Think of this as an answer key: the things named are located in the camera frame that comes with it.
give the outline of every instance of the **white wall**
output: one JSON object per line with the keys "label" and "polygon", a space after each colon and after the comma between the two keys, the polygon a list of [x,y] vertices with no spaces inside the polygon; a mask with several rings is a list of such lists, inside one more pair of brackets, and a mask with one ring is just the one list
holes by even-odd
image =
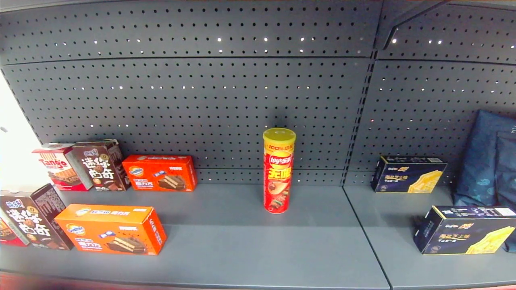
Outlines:
{"label": "white wall", "polygon": [[0,77],[0,188],[33,190],[52,181],[32,150],[40,143],[23,116],[16,99]]}

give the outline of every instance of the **cardboard box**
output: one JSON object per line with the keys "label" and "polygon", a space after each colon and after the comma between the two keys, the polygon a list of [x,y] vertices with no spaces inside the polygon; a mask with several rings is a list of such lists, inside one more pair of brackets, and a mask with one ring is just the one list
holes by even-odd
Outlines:
{"label": "cardboard box", "polygon": [[73,155],[88,172],[96,190],[126,190],[131,185],[122,166],[122,152],[115,139],[77,142]]}
{"label": "cardboard box", "polygon": [[193,191],[197,186],[191,156],[131,155],[122,164],[135,190]]}
{"label": "cardboard box", "polygon": [[508,207],[432,206],[414,241],[423,254],[494,253],[515,227]]}
{"label": "cardboard box", "polygon": [[85,252],[157,255],[167,239],[148,206],[70,204],[56,221]]}
{"label": "cardboard box", "polygon": [[435,157],[380,156],[371,187],[375,192],[429,194],[446,165]]}
{"label": "cardboard box", "polygon": [[0,210],[36,248],[70,250],[72,242],[54,218],[65,204],[51,184],[38,190],[0,191]]}
{"label": "cardboard box", "polygon": [[27,247],[29,240],[11,222],[9,217],[0,210],[0,245]]}
{"label": "cardboard box", "polygon": [[88,191],[93,183],[82,165],[72,155],[74,144],[47,143],[33,153],[47,169],[50,179],[59,190]]}

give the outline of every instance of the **blue bag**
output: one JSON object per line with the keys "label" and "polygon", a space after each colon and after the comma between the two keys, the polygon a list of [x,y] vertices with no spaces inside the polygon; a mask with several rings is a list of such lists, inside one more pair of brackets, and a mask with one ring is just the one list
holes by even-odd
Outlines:
{"label": "blue bag", "polygon": [[[496,140],[496,195],[498,203],[516,210],[516,134],[499,132]],[[516,252],[516,233],[505,241],[506,250]]]}
{"label": "blue bag", "polygon": [[516,120],[478,111],[464,152],[464,162],[453,194],[455,205],[495,205],[496,137],[516,133]]}

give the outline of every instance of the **lay's chip can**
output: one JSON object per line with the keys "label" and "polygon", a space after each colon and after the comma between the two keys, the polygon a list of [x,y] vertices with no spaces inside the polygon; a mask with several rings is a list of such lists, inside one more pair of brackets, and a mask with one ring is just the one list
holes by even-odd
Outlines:
{"label": "lay's chip can", "polygon": [[271,128],[263,133],[263,140],[264,207],[270,213],[280,214],[288,209],[290,199],[296,133]]}

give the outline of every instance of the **dark blue box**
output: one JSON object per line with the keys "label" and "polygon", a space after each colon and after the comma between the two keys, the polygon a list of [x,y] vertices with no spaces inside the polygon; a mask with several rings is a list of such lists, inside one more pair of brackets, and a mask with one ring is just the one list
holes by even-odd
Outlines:
{"label": "dark blue box", "polygon": [[508,207],[432,206],[414,242],[422,254],[494,253],[515,227]]}
{"label": "dark blue box", "polygon": [[371,187],[375,192],[429,194],[446,165],[435,157],[380,156]]}

